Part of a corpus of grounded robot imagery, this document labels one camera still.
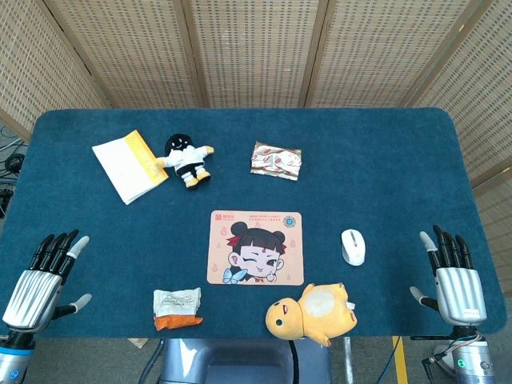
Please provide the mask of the pink cartoon girl mouse pad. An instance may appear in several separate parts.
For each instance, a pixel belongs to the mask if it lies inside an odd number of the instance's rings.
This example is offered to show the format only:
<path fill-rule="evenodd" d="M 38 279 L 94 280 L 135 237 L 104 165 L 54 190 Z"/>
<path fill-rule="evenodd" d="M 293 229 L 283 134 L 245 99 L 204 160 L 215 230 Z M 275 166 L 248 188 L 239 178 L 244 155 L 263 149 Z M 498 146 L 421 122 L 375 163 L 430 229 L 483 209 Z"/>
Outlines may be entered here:
<path fill-rule="evenodd" d="M 206 279 L 221 285 L 302 285 L 301 214 L 213 211 Z"/>

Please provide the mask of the woven wooden folding screen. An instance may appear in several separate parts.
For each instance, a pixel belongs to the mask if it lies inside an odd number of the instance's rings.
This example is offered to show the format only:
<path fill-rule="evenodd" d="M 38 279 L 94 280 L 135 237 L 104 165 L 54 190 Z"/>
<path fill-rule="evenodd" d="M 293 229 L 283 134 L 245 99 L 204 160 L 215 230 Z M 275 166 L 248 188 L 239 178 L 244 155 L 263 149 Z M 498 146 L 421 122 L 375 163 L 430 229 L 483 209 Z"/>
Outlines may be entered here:
<path fill-rule="evenodd" d="M 0 158 L 48 110 L 437 106 L 512 297 L 512 0 L 0 0 Z"/>

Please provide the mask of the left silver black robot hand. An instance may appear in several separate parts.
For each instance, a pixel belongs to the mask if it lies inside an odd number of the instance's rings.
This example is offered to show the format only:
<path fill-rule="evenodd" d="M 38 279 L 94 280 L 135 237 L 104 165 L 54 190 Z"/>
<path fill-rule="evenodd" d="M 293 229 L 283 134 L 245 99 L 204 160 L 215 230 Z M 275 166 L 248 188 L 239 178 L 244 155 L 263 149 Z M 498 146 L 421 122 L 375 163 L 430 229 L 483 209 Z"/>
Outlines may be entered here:
<path fill-rule="evenodd" d="M 76 314 L 92 299 L 84 294 L 75 302 L 59 306 L 58 300 L 78 256 L 90 238 L 77 238 L 78 231 L 53 234 L 36 248 L 30 264 L 21 273 L 2 321 L 14 332 L 35 334 L 51 321 Z"/>

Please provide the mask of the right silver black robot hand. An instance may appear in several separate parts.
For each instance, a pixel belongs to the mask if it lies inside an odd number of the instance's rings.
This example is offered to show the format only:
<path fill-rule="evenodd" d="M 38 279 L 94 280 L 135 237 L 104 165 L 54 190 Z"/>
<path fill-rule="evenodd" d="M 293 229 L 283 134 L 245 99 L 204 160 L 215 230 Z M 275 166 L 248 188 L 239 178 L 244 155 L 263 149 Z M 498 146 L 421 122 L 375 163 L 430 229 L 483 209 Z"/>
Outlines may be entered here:
<path fill-rule="evenodd" d="M 440 313 L 452 326 L 477 326 L 487 319 L 479 273 L 474 268 L 466 241 L 433 226 L 436 239 L 422 231 L 419 237 L 429 257 L 436 297 L 426 296 L 416 286 L 410 293 L 422 306 Z"/>

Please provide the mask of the white yellow booklet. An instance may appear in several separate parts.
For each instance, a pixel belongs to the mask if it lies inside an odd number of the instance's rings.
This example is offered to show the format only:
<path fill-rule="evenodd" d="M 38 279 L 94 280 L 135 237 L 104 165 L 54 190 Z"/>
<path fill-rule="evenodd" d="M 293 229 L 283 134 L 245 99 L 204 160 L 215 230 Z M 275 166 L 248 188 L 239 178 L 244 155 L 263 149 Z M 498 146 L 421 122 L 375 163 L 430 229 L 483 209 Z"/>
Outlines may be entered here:
<path fill-rule="evenodd" d="M 92 150 L 121 200 L 131 204 L 168 179 L 155 164 L 156 157 L 137 130 Z"/>

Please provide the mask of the blue carpet table cover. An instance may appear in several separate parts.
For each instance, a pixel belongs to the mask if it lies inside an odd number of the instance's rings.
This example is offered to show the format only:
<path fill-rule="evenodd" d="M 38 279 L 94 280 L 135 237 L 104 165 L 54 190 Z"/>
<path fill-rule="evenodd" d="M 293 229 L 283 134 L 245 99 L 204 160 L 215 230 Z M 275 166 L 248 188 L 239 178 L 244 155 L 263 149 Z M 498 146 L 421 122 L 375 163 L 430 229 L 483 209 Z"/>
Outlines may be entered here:
<path fill-rule="evenodd" d="M 137 130 L 156 154 L 175 133 L 215 152 L 211 179 L 187 190 L 172 176 L 126 205 L 92 147 Z M 300 149 L 298 180 L 252 174 L 256 142 Z M 354 334 L 447 334 L 440 315 L 410 295 L 435 292 L 419 238 L 434 225 L 468 244 L 487 308 L 480 330 L 496 333 L 506 307 L 462 160 L 454 124 L 438 108 L 54 110 L 36 122 L 0 236 L 2 315 L 21 272 L 49 234 L 90 238 L 61 303 L 89 304 L 52 322 L 49 338 L 156 338 L 153 292 L 200 288 L 202 324 L 178 338 L 268 338 L 272 302 L 299 286 L 211 285 L 206 280 L 215 210 L 299 212 L 304 279 L 342 282 L 355 304 Z M 358 230 L 365 261 L 342 256 L 341 234 Z"/>

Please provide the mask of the white orange snack wrapper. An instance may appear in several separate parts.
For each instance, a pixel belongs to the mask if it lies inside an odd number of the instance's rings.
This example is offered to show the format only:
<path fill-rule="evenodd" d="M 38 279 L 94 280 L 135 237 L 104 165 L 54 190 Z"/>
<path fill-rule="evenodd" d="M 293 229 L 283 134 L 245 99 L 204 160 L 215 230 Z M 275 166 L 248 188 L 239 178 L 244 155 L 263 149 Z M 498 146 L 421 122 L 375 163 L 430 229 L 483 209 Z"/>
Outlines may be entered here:
<path fill-rule="evenodd" d="M 155 290 L 153 300 L 156 331 L 197 326 L 203 318 L 197 316 L 201 304 L 201 289 Z"/>

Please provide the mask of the white computer mouse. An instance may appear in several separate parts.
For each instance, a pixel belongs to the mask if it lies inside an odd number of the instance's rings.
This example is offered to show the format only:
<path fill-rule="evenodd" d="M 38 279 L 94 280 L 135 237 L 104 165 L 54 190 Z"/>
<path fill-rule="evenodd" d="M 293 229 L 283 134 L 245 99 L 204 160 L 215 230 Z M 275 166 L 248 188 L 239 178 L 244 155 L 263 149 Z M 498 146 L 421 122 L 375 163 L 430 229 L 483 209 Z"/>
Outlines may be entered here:
<path fill-rule="evenodd" d="M 346 263 L 360 266 L 365 261 L 366 244 L 362 234 L 355 229 L 344 230 L 341 234 L 342 256 Z"/>

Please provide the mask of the yellow plush dinosaur toy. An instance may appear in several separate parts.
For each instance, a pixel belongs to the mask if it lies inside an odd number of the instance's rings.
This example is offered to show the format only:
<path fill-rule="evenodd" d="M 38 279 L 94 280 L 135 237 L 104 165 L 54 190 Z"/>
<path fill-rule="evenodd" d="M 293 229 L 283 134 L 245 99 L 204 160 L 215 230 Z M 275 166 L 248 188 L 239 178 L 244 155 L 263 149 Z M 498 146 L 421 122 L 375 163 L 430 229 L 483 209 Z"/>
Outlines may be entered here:
<path fill-rule="evenodd" d="M 308 338 L 325 347 L 356 327 L 354 304 L 343 283 L 309 284 L 300 299 L 281 298 L 266 312 L 266 328 L 282 340 Z"/>

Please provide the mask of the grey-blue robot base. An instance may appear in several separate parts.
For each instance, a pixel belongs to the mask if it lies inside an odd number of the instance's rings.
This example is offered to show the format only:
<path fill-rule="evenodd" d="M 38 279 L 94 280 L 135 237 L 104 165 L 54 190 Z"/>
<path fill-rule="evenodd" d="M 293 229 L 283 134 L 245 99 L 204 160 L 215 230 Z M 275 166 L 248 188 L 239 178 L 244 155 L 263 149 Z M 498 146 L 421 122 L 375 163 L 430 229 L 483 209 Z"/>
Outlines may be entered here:
<path fill-rule="evenodd" d="M 307 338 L 172 338 L 158 384 L 333 384 L 330 351 Z"/>

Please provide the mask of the black-headed plush doll white coat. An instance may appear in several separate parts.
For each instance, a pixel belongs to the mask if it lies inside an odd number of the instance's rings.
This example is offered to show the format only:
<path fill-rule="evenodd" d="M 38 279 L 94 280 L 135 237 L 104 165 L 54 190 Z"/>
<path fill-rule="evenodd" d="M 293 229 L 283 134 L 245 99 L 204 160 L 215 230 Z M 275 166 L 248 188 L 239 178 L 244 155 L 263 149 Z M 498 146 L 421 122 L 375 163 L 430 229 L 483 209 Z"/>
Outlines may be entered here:
<path fill-rule="evenodd" d="M 160 169 L 172 167 L 188 190 L 211 178 L 205 168 L 204 159 L 214 153 L 212 146 L 196 147 L 187 134 L 173 134 L 166 141 L 165 157 L 156 158 L 154 164 Z"/>

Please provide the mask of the silver red foil snack packet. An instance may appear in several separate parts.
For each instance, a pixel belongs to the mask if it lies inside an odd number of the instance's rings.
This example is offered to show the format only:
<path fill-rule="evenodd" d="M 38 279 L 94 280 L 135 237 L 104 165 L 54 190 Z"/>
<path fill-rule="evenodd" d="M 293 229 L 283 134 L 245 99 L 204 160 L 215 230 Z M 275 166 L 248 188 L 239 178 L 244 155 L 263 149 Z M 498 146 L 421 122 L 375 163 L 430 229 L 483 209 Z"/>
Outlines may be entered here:
<path fill-rule="evenodd" d="M 256 142 L 250 158 L 250 172 L 297 181 L 302 166 L 300 149 L 281 148 Z"/>

